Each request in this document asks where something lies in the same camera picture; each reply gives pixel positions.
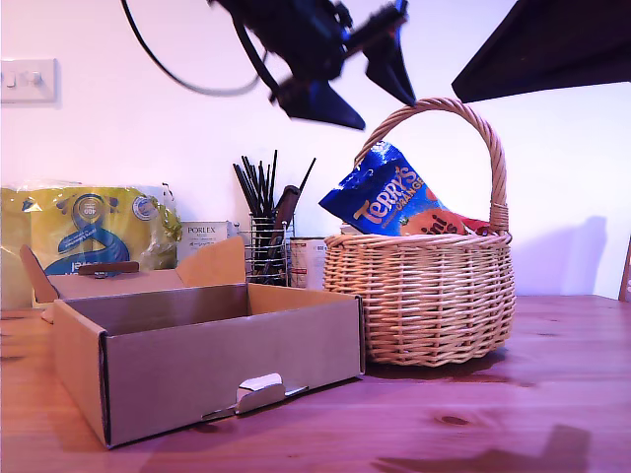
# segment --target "tin can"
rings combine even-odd
[[[326,244],[323,238],[292,238],[291,286],[293,288],[324,289],[324,258]]]

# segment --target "blue candy bag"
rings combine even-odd
[[[384,141],[319,205],[364,234],[465,234],[460,217],[442,204],[403,154]]]

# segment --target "table surface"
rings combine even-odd
[[[506,347],[369,366],[239,418],[105,450],[57,379],[51,326],[3,312],[2,472],[631,471],[631,304],[519,298]]]

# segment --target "woven basket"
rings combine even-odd
[[[504,344],[515,312],[504,151],[485,120],[460,101],[418,101],[375,130],[355,166],[397,124],[427,110],[460,115],[484,139],[493,176],[490,232],[326,239],[324,288],[363,298],[367,356],[377,363],[437,367],[482,357]]]

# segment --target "plastic wrap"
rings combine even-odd
[[[19,259],[24,243],[48,275],[76,273],[98,262],[138,261],[144,270],[175,267],[181,224],[173,196],[167,188],[161,193],[162,203],[135,187],[3,188],[3,308],[30,305]]]

